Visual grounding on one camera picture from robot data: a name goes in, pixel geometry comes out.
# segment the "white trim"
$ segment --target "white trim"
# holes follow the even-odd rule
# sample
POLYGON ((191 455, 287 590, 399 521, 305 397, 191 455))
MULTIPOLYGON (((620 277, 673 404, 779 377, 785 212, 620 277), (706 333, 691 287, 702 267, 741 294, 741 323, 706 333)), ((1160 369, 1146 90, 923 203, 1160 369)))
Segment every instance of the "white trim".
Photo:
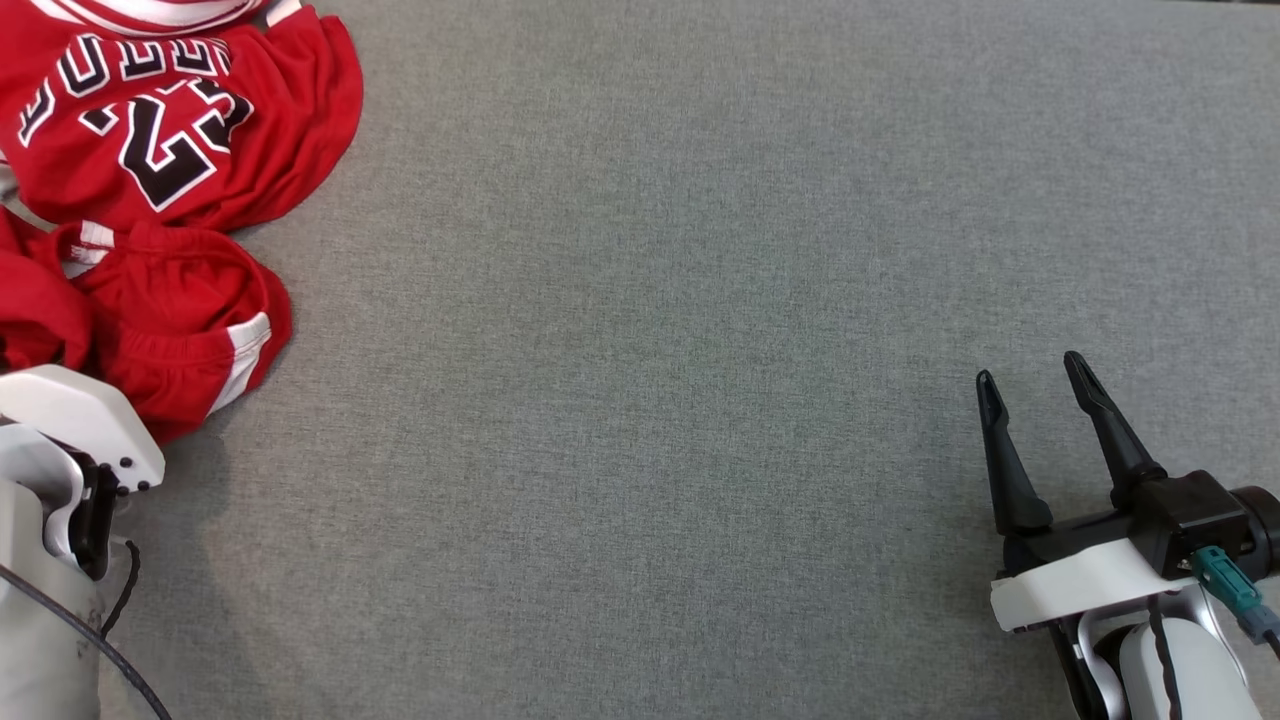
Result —
POLYGON ((266 313, 259 313, 247 323, 227 328, 227 337, 236 348, 236 359, 232 361, 221 392, 209 407, 209 415, 227 407, 248 389, 248 379, 262 359, 262 348, 271 340, 271 320, 266 313))
POLYGON ((115 250, 115 232, 106 225, 100 225, 93 220, 81 223, 81 243, 92 247, 105 247, 115 250))
POLYGON ((99 108, 99 110, 101 110, 104 115, 106 115, 108 118, 110 118, 106 122, 106 127, 104 127, 104 128, 96 128, 96 127, 93 127, 93 123, 91 123, 91 122, 88 122, 88 120, 84 119, 84 115, 92 113, 93 110, 84 110, 83 113, 81 113, 81 117, 79 117, 81 124, 84 126, 84 127, 87 127, 88 131, 92 132, 93 135, 96 135, 99 137, 106 137, 106 133, 111 132, 111 128, 115 127, 115 123, 120 122, 120 117, 116 115, 115 113, 113 113, 111 108, 115 108, 115 102, 111 102, 106 108, 99 108))
MULTIPOLYGON (((178 90, 179 87, 182 87, 184 85, 187 85, 187 82, 179 82, 178 85, 173 86, 173 88, 170 88, 169 91, 165 91, 164 88, 160 88, 160 92, 165 92, 165 94, 173 92, 174 90, 178 90)), ((179 132, 174 133, 172 137, 169 137, 169 140, 161 142, 160 143, 160 150, 164 150, 164 156, 159 161, 155 160, 155 156, 156 156, 156 142, 160 140, 159 138, 160 128, 164 127, 164 113, 165 113, 165 109, 166 108, 165 108, 164 102, 161 102, 160 100, 156 100, 155 97, 151 97, 150 95, 138 95, 133 100, 129 100, 129 109, 128 109, 128 111, 129 111, 129 135, 128 135, 128 137, 124 138, 124 145, 120 146, 120 154, 116 158, 116 161, 120 164, 120 167, 124 168, 125 170, 128 170, 128 173, 133 177, 133 182, 137 183, 138 192, 141 192, 142 197, 146 199, 147 205, 150 205, 151 209, 155 210, 156 213, 160 213, 161 210, 164 210, 169 205, 173 205, 180 197, 183 197, 184 195, 187 195, 188 192, 191 192, 191 188, 193 188, 197 184, 205 182, 206 179, 209 179, 209 176, 211 176, 211 174, 214 174, 214 173, 218 172, 218 165, 215 165, 209 159, 209 155, 205 155, 205 151, 200 149, 200 145, 197 145, 193 140, 191 140, 191 136, 187 135, 187 131, 179 131, 179 132), (151 127, 142 128, 142 131, 147 133, 147 151, 146 151, 146 155, 142 158, 142 161, 146 163, 147 167, 151 168, 152 172, 159 173, 160 170, 165 169, 166 167, 169 167, 169 163, 173 163, 177 159, 177 155, 174 155, 174 152, 173 152, 173 146, 178 145, 179 142, 186 142, 187 146, 196 155, 198 155, 201 160, 205 161, 205 172, 202 172, 201 174, 191 178, 191 181, 187 184, 184 184, 180 188, 178 188, 177 191, 174 191, 173 195, 169 195, 168 197, 165 197, 164 201, 161 201, 159 205, 156 205, 151 200, 151 195, 147 193, 147 188, 143 187, 143 184, 142 184, 142 178, 140 178, 136 172, 133 172, 132 169, 129 169, 129 164, 125 161, 127 160, 125 155, 129 152, 129 146, 133 145, 133 136, 137 135, 137 132, 140 129, 138 126, 137 126, 137 113, 133 109, 140 100, 150 100, 151 102, 156 104, 156 117, 151 120, 151 127)))
POLYGON ((173 59, 173 72, 183 73, 188 76, 201 76, 201 77, 218 77, 218 68, 214 65, 214 50, 200 37, 178 37, 169 41, 172 46, 172 53, 169 56, 173 59), (191 42, 193 50, 187 49, 187 44, 191 42), (183 67, 182 60, 188 63, 205 63, 209 69, 183 67))
POLYGON ((22 113, 19 114, 19 119, 23 117, 31 117, 31 120, 27 123, 26 128, 22 127, 18 128, 18 142, 20 142, 23 147, 31 147, 31 141, 35 140, 36 131, 40 129, 40 126, 49 122, 49 118, 54 117, 54 110, 56 109, 58 109, 58 96, 54 95, 54 88, 49 82, 49 78, 46 77, 45 82, 42 82, 40 87, 36 88, 36 99, 32 100, 29 105, 23 106, 22 113), (44 115, 40 115, 37 118, 36 110, 40 108, 41 92, 45 94, 45 100, 49 100, 49 108, 45 109, 44 115), (26 132, 27 137, 23 137, 23 131, 27 131, 26 132))
POLYGON ((120 47, 120 55, 124 58, 123 60, 120 60, 120 79, 122 81, 131 82, 131 81, 136 81, 136 79, 142 79, 145 77, 163 76, 166 72, 169 72, 169 64, 165 60, 165 55, 164 55, 164 45, 160 45, 159 41, 155 41, 155 40, 116 40, 115 44, 120 47), (147 56, 146 58, 140 58, 138 56, 138 54, 136 53, 136 50, 138 49, 138 46, 142 46, 142 47, 146 49, 146 51, 147 51, 147 56), (137 74, 133 74, 133 76, 125 74, 125 70, 127 70, 127 68, 129 65, 133 65, 133 64, 141 65, 143 63, 155 63, 156 60, 160 61, 160 69, 157 69, 157 70, 147 70, 145 73, 137 73, 137 74))
POLYGON ((79 13, 79 17, 70 17, 70 18, 68 18, 65 15, 65 10, 59 10, 59 14, 54 15, 54 13, 51 13, 50 9, 45 5, 47 3, 47 0, 31 0, 31 1, 36 3, 37 5, 40 5, 41 6, 40 9, 44 10, 45 14, 47 14, 50 17, 58 17, 60 19, 69 19, 70 22, 74 22, 74 23, 78 23, 78 24, 91 24, 91 26, 101 28, 101 29, 111 31, 111 32, 114 32, 116 35, 125 35, 125 36, 131 36, 131 37, 173 37, 175 35, 189 35, 189 33, 193 33, 193 32, 200 32, 200 31, 204 31, 204 29, 209 29, 211 27, 224 26, 227 23, 230 23, 236 18, 239 18, 244 13, 248 13, 248 12, 251 12, 251 10, 253 10, 253 9, 257 8, 257 4, 251 1, 251 3, 244 4, 241 8, 241 12, 238 12, 238 13, 233 13, 233 14, 228 14, 228 15, 221 15, 221 17, 216 17, 216 18, 212 18, 212 19, 207 19, 207 20, 201 22, 200 24, 192 24, 192 26, 186 26, 186 27, 174 27, 173 29, 165 29, 165 31, 160 31, 160 32, 151 32, 151 31, 137 29, 137 28, 133 28, 133 27, 127 27, 127 26, 122 26, 122 24, 114 23, 114 22, 111 22, 111 20, 109 20, 109 19, 106 19, 106 18, 104 18, 104 17, 96 14, 96 13, 90 12, 88 9, 86 9, 86 8, 83 8, 83 6, 76 4, 76 3, 73 3, 70 0, 61 0, 61 4, 65 5, 65 6, 68 6, 68 8, 74 8, 79 13))
POLYGON ((87 97, 93 95, 99 90, 106 87, 106 83, 111 81, 111 69, 106 65, 106 53, 102 53, 102 38, 93 33, 84 33, 76 36, 72 41, 73 45, 67 46, 67 53, 58 59, 58 74, 63 78, 63 87, 67 88, 67 94, 72 97, 87 97), (79 44, 81 58, 88 67, 84 72, 81 72, 76 63, 76 51, 73 50, 74 44, 79 44), (102 73, 102 77, 96 85, 90 86, 84 90, 77 91, 72 87, 72 82, 87 82, 93 78, 93 56, 97 58, 97 70, 102 73), (70 76, 67 74, 67 68, 70 68, 70 76))
POLYGON ((189 82, 193 82, 193 81, 180 79, 180 81, 170 85, 169 87, 157 87, 156 92, 159 92, 160 95, 173 95, 174 92, 178 92, 183 87, 187 87, 187 83, 189 83, 189 82))
POLYGON ((31 4, 35 5, 37 10, 49 15, 50 18, 54 18, 55 20, 76 23, 78 26, 84 24, 83 20, 64 10, 61 5, 54 3, 54 0, 31 0, 31 4))
MULTIPOLYGON (((61 0, 69 8, 83 8, 76 0, 61 0)), ((244 5, 257 5, 256 0, 209 0, 205 3, 164 3, 163 0, 96 0, 92 5, 113 10, 140 20, 184 28, 232 13, 244 5)))

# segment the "basketball jersey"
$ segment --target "basketball jersey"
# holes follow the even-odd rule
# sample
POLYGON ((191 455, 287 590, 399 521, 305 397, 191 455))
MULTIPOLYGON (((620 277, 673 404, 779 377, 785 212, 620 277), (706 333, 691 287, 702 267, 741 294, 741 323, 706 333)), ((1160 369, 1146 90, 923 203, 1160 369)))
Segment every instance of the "basketball jersey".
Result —
POLYGON ((364 83, 335 17, 301 8, 265 32, 238 23, 140 38, 32 3, 0 0, 0 154, 23 204, 49 222, 271 220, 355 136, 364 83))

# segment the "clothing pile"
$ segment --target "clothing pile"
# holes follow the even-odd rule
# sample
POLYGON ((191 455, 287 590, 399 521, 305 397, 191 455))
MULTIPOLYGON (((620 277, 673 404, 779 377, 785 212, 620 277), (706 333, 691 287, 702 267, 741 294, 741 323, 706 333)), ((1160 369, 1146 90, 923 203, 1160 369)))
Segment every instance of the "clothing pile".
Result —
POLYGON ((289 297, 223 233, 305 200, 362 99, 298 0, 0 0, 0 192, 56 225, 0 208, 0 372, 109 382, 160 443, 257 387, 289 297))

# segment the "white stripe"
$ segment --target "white stripe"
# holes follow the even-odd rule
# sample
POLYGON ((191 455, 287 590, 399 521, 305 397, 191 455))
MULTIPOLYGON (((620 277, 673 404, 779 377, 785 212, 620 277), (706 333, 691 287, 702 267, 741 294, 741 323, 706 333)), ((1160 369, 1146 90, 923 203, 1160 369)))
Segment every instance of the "white stripe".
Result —
POLYGON ((115 249, 115 233, 111 228, 100 225, 93 220, 84 220, 81 223, 81 245, 101 247, 106 250, 115 249))
MULTIPOLYGON (((41 9, 45 10, 45 14, 54 17, 54 14, 49 9, 46 9, 44 6, 46 1, 47 0, 32 0, 32 3, 36 3, 36 4, 41 5, 41 9)), ((73 0, 60 0, 60 4, 63 6, 65 6, 65 8, 73 9, 79 15, 79 17, 67 17, 65 15, 65 10, 59 10, 59 17, 61 19, 70 19, 72 22, 81 23, 81 24, 86 24, 86 23, 87 24, 92 24, 95 27, 115 32, 118 35, 128 35, 128 36, 132 36, 132 37, 172 37, 174 35, 187 35, 187 33, 192 33, 192 32, 200 32, 202 29, 209 29, 211 27, 218 27, 218 26, 227 24, 227 23, 234 20, 236 18, 238 18, 239 15, 242 15, 242 14, 244 14, 244 13, 247 13, 247 12, 250 12, 253 8, 257 6, 257 1, 252 1, 251 0, 248 4, 244 4, 241 8, 239 13, 237 13, 234 15, 228 15, 225 18, 215 18, 215 19, 210 19, 210 20, 202 20, 204 24, 174 27, 172 31, 150 32, 150 31, 145 31, 145 29, 137 29, 137 28, 133 28, 133 27, 125 27, 125 26, 120 26, 120 24, 113 23, 111 20, 108 20, 106 18, 102 18, 102 17, 97 15, 96 13, 90 12, 87 8, 79 5, 78 3, 74 3, 73 0)))
POLYGON ((262 357, 262 347, 271 340, 271 320, 266 313, 259 313, 247 323, 227 328, 227 336, 230 337, 232 346, 236 348, 236 359, 232 361, 232 369, 227 375, 227 383, 223 384, 223 391, 218 393, 218 398, 209 409, 209 415, 218 413, 244 395, 248 379, 262 357))
POLYGON ((55 20, 84 24, 79 18, 61 9, 61 6, 54 0, 31 0, 31 4, 35 5, 41 13, 54 18, 55 20))
MULTIPOLYGON (((69 6, 76 0, 63 0, 69 6)), ((255 0, 210 0, 205 3, 164 3, 163 0, 97 0, 95 5, 115 10, 122 15, 169 27, 188 27, 225 15, 242 5, 256 5, 255 0)))
POLYGON ((63 261, 63 275, 67 279, 76 279, 96 268, 106 258, 106 254, 110 252, 110 249, 73 245, 69 252, 70 259, 63 261))

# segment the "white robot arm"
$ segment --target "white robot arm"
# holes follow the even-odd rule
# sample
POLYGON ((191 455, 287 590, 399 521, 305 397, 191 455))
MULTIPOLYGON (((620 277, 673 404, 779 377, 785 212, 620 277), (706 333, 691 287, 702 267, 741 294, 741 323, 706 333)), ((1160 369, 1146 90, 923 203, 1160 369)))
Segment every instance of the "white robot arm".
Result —
POLYGON ((99 716, 99 650, 123 662, 97 637, 111 512, 163 480, 118 389, 52 365, 0 377, 0 720, 99 716))
POLYGON ((1228 491, 1203 470, 1170 478, 1084 359, 1068 352, 1065 365, 1111 471, 1112 510, 1056 523, 1018 457, 995 379, 978 374, 1005 537, 991 591, 1001 629, 1050 634, 1085 720, 1260 720, 1206 591, 1280 655, 1280 618, 1253 585, 1280 574, 1280 501, 1257 487, 1228 491), (1125 616, 1135 618, 1101 630, 1125 616))

